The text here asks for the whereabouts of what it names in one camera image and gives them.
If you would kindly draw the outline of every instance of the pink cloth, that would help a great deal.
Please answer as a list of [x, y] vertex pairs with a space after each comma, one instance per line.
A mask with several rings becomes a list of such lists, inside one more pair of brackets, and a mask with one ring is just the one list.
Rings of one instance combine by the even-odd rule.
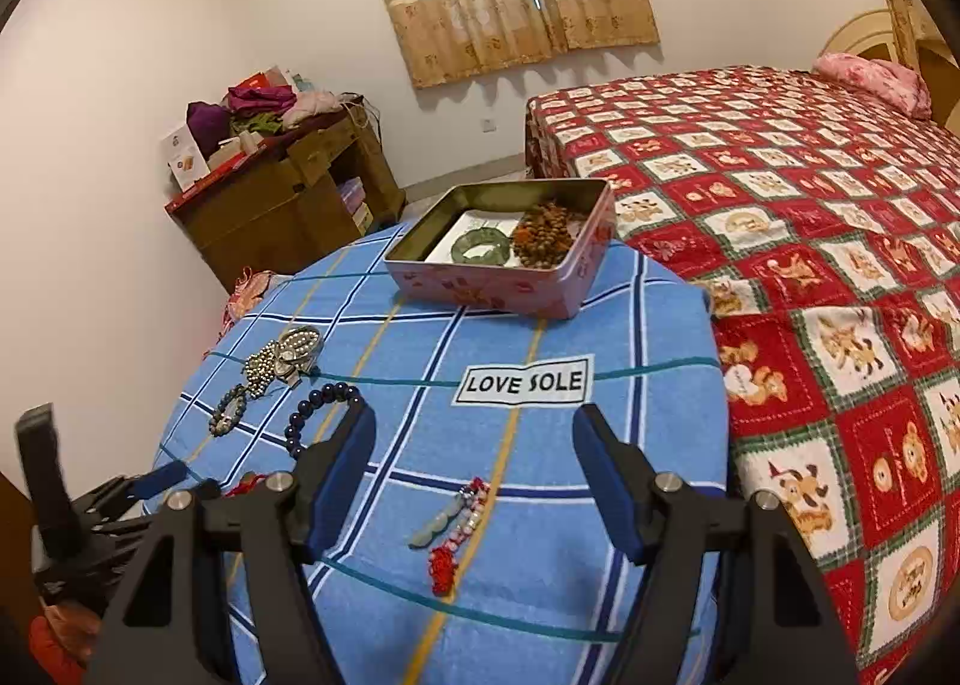
[[856, 89], [866, 89], [913, 119], [932, 116], [930, 90], [918, 73], [886, 60], [865, 60], [853, 54], [824, 54], [814, 73]]

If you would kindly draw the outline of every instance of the screw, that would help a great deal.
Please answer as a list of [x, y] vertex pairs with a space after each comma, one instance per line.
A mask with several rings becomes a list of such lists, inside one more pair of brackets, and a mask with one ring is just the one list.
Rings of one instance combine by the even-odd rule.
[[772, 512], [779, 506], [779, 498], [769, 490], [757, 490], [754, 502], [766, 512]]
[[664, 493], [676, 493], [680, 490], [680, 487], [683, 487], [683, 479], [680, 479], [672, 471], [667, 471], [664, 474], [657, 474], [654, 484]]
[[289, 471], [275, 471], [267, 477], [267, 488], [275, 493], [289, 490], [294, 484], [294, 474]]
[[167, 506], [176, 509], [176, 511], [185, 509], [191, 503], [193, 503], [193, 495], [189, 490], [178, 490], [176, 493], [171, 493], [170, 498], [167, 498]]

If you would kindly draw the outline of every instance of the pink tin box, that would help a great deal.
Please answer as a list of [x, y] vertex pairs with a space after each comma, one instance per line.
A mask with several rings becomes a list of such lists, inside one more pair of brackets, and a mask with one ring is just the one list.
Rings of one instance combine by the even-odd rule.
[[[516, 217], [548, 201], [587, 215], [568, 255], [556, 268], [431, 262], [431, 257], [438, 259], [440, 246], [449, 244], [451, 230], [468, 212]], [[443, 195], [390, 250], [386, 263], [397, 287], [411, 297], [568, 319], [580, 310], [615, 234], [613, 190], [603, 179], [467, 184]]]

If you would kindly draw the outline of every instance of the green bracelet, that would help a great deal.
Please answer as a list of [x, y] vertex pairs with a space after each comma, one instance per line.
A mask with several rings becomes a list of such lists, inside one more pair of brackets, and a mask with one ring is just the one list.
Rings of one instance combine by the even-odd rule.
[[[493, 244], [493, 249], [479, 257], [467, 257], [467, 252], [477, 246]], [[507, 265], [510, 260], [510, 239], [496, 228], [469, 230], [453, 242], [450, 255], [454, 263], [461, 265]]]

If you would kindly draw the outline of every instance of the wall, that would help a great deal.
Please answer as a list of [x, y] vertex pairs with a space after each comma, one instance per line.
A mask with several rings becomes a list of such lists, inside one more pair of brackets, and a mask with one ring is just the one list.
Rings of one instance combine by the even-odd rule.
[[[528, 97], [640, 73], [735, 63], [807, 68], [830, 33], [883, 0], [652, 0], [661, 45], [583, 51], [531, 68], [415, 92], [383, 0], [247, 0], [251, 36], [280, 63], [334, 92], [363, 92], [383, 112], [402, 185], [522, 150]], [[483, 118], [495, 133], [481, 132]]]
[[0, 33], [0, 470], [53, 401], [74, 495], [149, 470], [226, 294], [163, 210], [160, 137], [256, 62], [224, 0], [23, 0]]

